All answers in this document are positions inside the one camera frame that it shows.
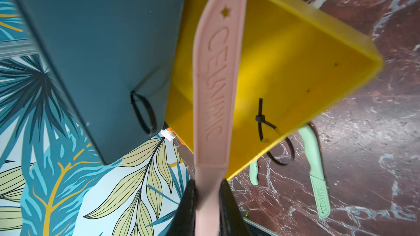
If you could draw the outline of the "teal drawer cabinet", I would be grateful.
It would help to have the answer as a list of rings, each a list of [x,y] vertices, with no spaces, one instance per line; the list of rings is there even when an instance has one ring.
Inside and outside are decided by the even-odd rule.
[[[14,0],[74,115],[109,165],[164,126],[184,0]],[[144,96],[146,134],[130,92]]]

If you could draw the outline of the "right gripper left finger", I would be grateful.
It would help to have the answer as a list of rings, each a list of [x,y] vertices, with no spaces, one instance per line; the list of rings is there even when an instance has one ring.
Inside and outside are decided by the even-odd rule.
[[[166,236],[194,236],[197,191],[194,180],[189,180]]]

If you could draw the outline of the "yellow drawer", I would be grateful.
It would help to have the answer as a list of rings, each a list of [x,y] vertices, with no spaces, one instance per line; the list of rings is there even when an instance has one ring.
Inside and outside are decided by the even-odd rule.
[[[302,0],[248,0],[227,179],[370,81],[382,57],[366,35]],[[262,143],[256,115],[280,131]]]

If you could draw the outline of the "pink knife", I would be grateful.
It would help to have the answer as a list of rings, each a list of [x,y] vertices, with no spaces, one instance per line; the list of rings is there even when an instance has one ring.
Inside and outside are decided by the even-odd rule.
[[[229,168],[247,0],[208,0],[192,56],[197,236],[219,233],[219,189]]]

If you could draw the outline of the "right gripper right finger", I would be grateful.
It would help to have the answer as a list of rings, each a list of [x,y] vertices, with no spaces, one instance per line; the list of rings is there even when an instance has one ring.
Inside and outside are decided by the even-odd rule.
[[[223,180],[219,190],[220,236],[250,236],[251,233],[241,216],[235,197],[227,180]]]

